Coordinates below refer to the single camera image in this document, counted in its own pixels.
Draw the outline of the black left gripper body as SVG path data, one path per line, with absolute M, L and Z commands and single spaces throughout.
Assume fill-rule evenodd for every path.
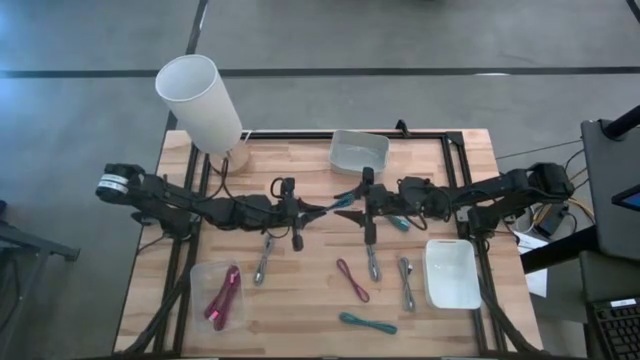
M 277 225 L 287 226 L 292 232 L 292 248 L 299 252 L 304 248 L 300 234 L 302 225 L 300 219 L 299 200 L 295 197 L 295 179 L 293 177 L 277 177 L 270 185 L 270 193 L 277 200 L 272 205 L 271 214 L 264 227 L 265 230 Z

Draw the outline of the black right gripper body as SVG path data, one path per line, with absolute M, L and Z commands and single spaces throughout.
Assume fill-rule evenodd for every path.
M 374 217 L 391 214 L 395 195 L 388 191 L 383 184 L 375 184 L 375 173 L 370 167 L 363 168 L 362 186 L 362 197 L 365 201 L 364 242 L 367 246 L 372 246 L 377 241 L 377 227 Z

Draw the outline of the light grey rectangular bin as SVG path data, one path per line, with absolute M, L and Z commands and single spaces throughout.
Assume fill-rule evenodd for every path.
M 365 167 L 382 173 L 388 163 L 390 140 L 382 135 L 351 130 L 336 130 L 329 148 L 330 168 L 334 173 L 359 175 Z

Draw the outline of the white rectangular bin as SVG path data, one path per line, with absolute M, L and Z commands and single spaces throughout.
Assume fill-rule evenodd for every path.
M 445 310 L 481 307 L 474 246 L 461 239 L 431 239 L 424 247 L 423 272 L 427 303 Z

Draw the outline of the clear plastic bin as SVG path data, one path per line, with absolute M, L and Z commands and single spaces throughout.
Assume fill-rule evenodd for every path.
M 245 281 L 237 261 L 195 265 L 190 284 L 191 321 L 197 333 L 218 335 L 245 325 Z

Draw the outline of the white shade wooden base lamp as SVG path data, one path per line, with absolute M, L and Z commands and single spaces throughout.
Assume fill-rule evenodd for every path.
M 204 55 L 177 57 L 158 72 L 155 90 L 194 145 L 231 174 L 249 165 L 243 126 L 214 61 Z

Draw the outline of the white paper sheet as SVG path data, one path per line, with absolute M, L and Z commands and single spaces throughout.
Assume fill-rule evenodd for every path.
M 546 242 L 531 235 L 516 232 L 518 251 L 521 255 L 546 245 Z M 547 297 L 548 270 L 542 269 L 525 275 L 530 294 Z

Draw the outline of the dark grey cart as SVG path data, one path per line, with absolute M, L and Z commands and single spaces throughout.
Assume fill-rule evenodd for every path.
M 640 261 L 640 210 L 612 202 L 640 185 L 640 127 L 620 141 L 606 137 L 596 121 L 584 121 L 580 129 L 600 251 Z

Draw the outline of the black metal stand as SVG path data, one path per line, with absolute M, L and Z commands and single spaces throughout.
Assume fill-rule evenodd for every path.
M 36 281 L 51 255 L 59 255 L 65 261 L 75 262 L 80 254 L 79 248 L 69 247 L 59 242 L 47 240 L 42 237 L 27 233 L 9 224 L 5 220 L 7 203 L 0 200 L 0 242 L 8 244 L 4 249 L 0 246 L 0 258 L 3 252 L 7 254 L 6 261 L 10 263 L 14 274 L 15 301 L 7 313 L 6 318 L 0 322 L 0 360 L 8 352 L 23 309 Z M 32 254 L 35 259 L 32 267 L 25 276 L 19 272 L 16 254 L 20 251 Z

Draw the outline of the tablet with blue screen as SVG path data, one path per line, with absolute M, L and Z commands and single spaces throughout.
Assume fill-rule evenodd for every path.
M 640 184 L 614 195 L 611 198 L 611 203 L 622 208 L 640 212 Z

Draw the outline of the black pole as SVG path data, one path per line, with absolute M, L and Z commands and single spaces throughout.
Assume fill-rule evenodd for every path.
M 601 131 L 607 138 L 614 141 L 622 141 L 630 130 L 640 126 L 640 105 L 637 105 L 616 120 L 601 120 L 600 125 Z

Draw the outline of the black laptop keyboard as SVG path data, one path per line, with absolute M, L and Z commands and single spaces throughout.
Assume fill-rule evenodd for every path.
M 640 360 L 640 297 L 587 303 L 607 360 Z

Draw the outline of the black aluminium table frame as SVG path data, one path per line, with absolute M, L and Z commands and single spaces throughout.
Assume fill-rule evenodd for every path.
M 396 181 L 404 176 L 431 178 L 441 186 L 484 180 L 498 175 L 487 130 L 458 132 L 466 143 L 457 147 L 447 133 L 433 139 L 416 139 L 426 131 L 414 132 L 410 138 L 391 140 L 389 164 L 377 180 L 388 189 L 397 189 Z M 245 172 L 230 176 L 227 186 L 232 194 L 269 193 L 273 178 L 296 178 L 296 194 L 314 204 L 331 204 L 336 193 L 355 187 L 359 179 L 331 171 L 328 152 L 331 135 L 321 139 L 291 139 L 302 135 L 293 132 L 289 139 L 256 139 L 251 135 L 251 162 Z M 185 176 L 193 176 L 193 187 L 199 187 L 204 177 L 204 156 L 191 148 L 189 136 L 183 131 L 167 133 L 158 165 L 158 174 L 184 186 Z M 311 223 L 301 232 L 304 250 L 291 249 L 290 235 L 276 240 L 266 268 L 266 280 L 255 287 L 252 274 L 258 264 L 265 236 L 242 231 L 223 232 L 208 224 L 202 225 L 199 244 L 196 243 L 195 263 L 216 265 L 203 271 L 198 284 L 202 292 L 185 295 L 168 314 L 164 338 L 154 341 L 151 351 L 170 352 L 169 358 L 201 357 L 431 357 L 479 355 L 486 340 L 487 348 L 495 348 L 492 322 L 486 308 L 481 316 L 484 333 L 476 333 L 477 314 L 470 311 L 441 310 L 426 303 L 423 282 L 423 248 L 428 240 L 458 238 L 453 219 L 449 223 L 430 222 L 427 232 L 401 233 L 387 221 L 377 219 L 378 244 L 376 255 L 381 267 L 380 282 L 372 282 L 367 269 L 363 230 L 338 216 L 326 216 Z M 136 340 L 160 307 L 165 279 L 171 270 L 179 273 L 189 255 L 194 253 L 188 243 L 171 247 L 164 240 L 147 248 L 136 257 L 123 316 L 115 340 L 115 352 L 124 351 Z M 416 299 L 415 313 L 404 312 L 401 305 L 401 285 L 397 258 L 406 256 L 414 266 L 410 274 Z M 500 305 L 513 324 L 537 348 L 541 337 L 529 297 L 519 253 L 512 236 L 497 234 L 491 239 L 489 267 L 492 270 Z M 335 261 L 344 258 L 361 286 L 370 294 L 369 303 L 362 303 L 349 282 L 337 269 Z M 216 332 L 202 321 L 203 310 L 218 291 L 229 263 L 242 270 L 243 298 L 235 300 L 228 327 Z M 386 321 L 396 325 L 396 335 L 364 327 L 350 326 L 338 320 L 340 312 L 351 312 L 364 319 Z

